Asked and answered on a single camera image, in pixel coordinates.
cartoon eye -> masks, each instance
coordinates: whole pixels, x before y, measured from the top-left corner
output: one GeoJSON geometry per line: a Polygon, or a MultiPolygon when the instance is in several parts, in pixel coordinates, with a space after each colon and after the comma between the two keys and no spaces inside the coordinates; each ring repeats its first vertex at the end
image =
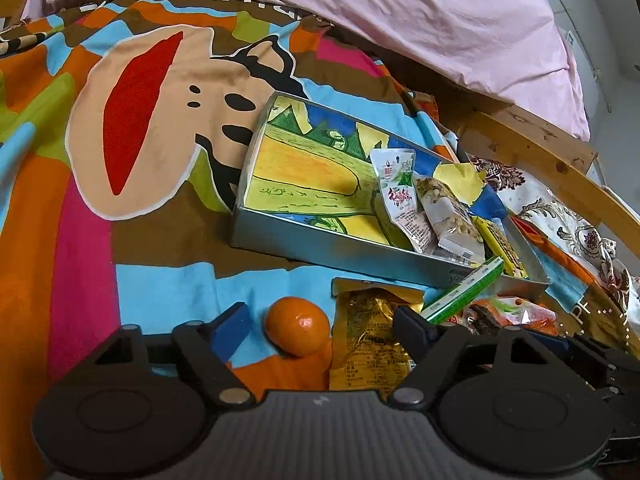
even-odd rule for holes
{"type": "Polygon", "coordinates": [[[225,95],[225,103],[238,112],[252,112],[255,110],[254,102],[240,94],[225,95]]]}

pink stripe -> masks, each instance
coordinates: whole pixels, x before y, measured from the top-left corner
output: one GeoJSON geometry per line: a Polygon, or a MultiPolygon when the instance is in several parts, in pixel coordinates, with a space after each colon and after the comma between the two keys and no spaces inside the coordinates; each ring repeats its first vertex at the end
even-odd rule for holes
{"type": "Polygon", "coordinates": [[[362,70],[373,77],[382,75],[376,64],[363,51],[357,48],[341,47],[324,36],[320,38],[316,57],[362,70]]]}
{"type": "Polygon", "coordinates": [[[49,377],[57,380],[120,325],[111,223],[84,204],[76,181],[66,188],[54,261],[49,377]]]}

colorful blanket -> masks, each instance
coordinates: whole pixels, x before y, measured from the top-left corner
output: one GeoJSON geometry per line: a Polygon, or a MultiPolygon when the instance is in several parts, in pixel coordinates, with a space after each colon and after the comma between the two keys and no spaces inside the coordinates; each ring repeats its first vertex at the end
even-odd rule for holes
{"type": "Polygon", "coordinates": [[[292,295],[332,319],[330,282],[354,274],[227,243],[258,114],[284,91],[447,155],[421,104],[332,28],[249,0],[115,0],[2,34],[6,478],[39,478],[35,403],[120,323],[167,332],[245,301],[256,329],[232,366],[252,390],[325,384],[327,355],[284,360],[261,317],[292,295]]]}

black circular disc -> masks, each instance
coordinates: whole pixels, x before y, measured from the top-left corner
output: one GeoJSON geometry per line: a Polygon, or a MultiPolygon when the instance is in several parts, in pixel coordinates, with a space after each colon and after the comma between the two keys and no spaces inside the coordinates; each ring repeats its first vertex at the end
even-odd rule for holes
{"type": "Polygon", "coordinates": [[[200,435],[200,396],[179,381],[54,387],[33,416],[33,436],[56,469],[78,476],[149,474],[177,460],[200,435]]]}
{"type": "Polygon", "coordinates": [[[526,475],[591,465],[611,432],[609,410],[595,394],[533,370],[517,382],[489,373],[456,384],[438,406],[438,422],[475,462],[526,475]]]}

pink sheet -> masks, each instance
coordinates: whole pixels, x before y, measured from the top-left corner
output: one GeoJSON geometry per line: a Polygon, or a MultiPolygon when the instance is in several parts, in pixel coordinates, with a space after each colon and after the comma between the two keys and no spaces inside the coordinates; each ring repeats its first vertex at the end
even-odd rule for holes
{"type": "MultiPolygon", "coordinates": [[[[86,0],[29,0],[32,18],[86,0]]],[[[307,9],[466,88],[589,140],[575,59],[547,0],[261,0],[307,9]]]]}

